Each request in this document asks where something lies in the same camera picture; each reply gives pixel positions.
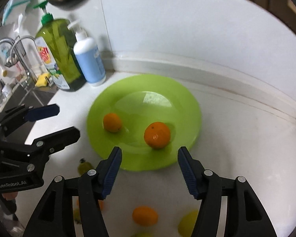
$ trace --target white pump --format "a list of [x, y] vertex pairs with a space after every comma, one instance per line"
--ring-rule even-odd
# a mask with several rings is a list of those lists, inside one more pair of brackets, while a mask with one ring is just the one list
[[86, 31], [80, 27], [80, 20], [75, 20], [73, 23], [70, 23], [68, 25], [68, 29], [73, 29], [76, 34], [77, 41], [81, 41], [88, 37]]

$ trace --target green bottle cap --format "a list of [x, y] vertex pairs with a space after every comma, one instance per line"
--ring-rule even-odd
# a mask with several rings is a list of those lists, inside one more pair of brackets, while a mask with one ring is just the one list
[[46, 11], [47, 3], [48, 3], [48, 1], [44, 1], [44, 2], [41, 2], [33, 7], [34, 9], [41, 8], [43, 10], [43, 12], [45, 13], [45, 15], [41, 19], [42, 25], [45, 25], [54, 19], [53, 15], [50, 13], [47, 13], [47, 11]]

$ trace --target orange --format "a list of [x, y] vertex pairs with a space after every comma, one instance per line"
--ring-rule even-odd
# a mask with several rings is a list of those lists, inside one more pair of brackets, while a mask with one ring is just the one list
[[100, 210], [103, 211], [103, 209], [104, 209], [104, 201], [103, 200], [98, 200], [98, 202], [99, 202]]
[[152, 208], [141, 206], [134, 209], [133, 220], [141, 226], [152, 226], [158, 222], [158, 214]]
[[171, 138], [169, 127], [162, 122], [150, 124], [144, 133], [145, 142], [153, 149], [162, 149], [168, 145]]
[[122, 121], [116, 113], [109, 113], [103, 118], [103, 127], [111, 133], [116, 133], [122, 129]]

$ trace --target white countertop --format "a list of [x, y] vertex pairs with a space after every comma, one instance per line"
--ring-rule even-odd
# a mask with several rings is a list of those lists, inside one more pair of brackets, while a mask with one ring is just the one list
[[[84, 85], [69, 93], [58, 91], [50, 104], [60, 106], [56, 117], [36, 122], [26, 143], [40, 136], [75, 126], [79, 141], [50, 156], [41, 188], [22, 191], [17, 216], [25, 226], [42, 194], [57, 175], [77, 177], [77, 166], [86, 158], [97, 166], [100, 157], [91, 148], [86, 117], [95, 98], [110, 84], [134, 74], [108, 73], [100, 87]], [[254, 100], [220, 89], [179, 81], [198, 100], [202, 110], [202, 131], [191, 150], [195, 159], [221, 177], [247, 178], [264, 205], [278, 237], [286, 237], [296, 225], [296, 121], [284, 113]], [[128, 172], [120, 170], [112, 193], [105, 201], [103, 217], [110, 237], [128, 237], [145, 229], [132, 220], [135, 207], [147, 205], [159, 214], [157, 225], [147, 229], [155, 237], [179, 237], [177, 225], [200, 202], [189, 195], [178, 164], [168, 168]], [[227, 199], [223, 198], [217, 236], [223, 236]], [[83, 236], [81, 227], [77, 237]]]

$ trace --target green plate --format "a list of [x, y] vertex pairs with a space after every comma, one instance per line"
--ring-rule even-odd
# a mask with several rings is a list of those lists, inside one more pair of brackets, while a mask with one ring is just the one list
[[[103, 128], [103, 117], [116, 113], [123, 122], [118, 133]], [[144, 141], [144, 131], [153, 122], [164, 122], [171, 130], [170, 143], [154, 150]], [[201, 128], [197, 100], [183, 85], [158, 75], [136, 75], [105, 89], [94, 101], [87, 118], [93, 149], [106, 159], [114, 146], [122, 149], [121, 168], [155, 170], [177, 161], [181, 146], [190, 149]]]

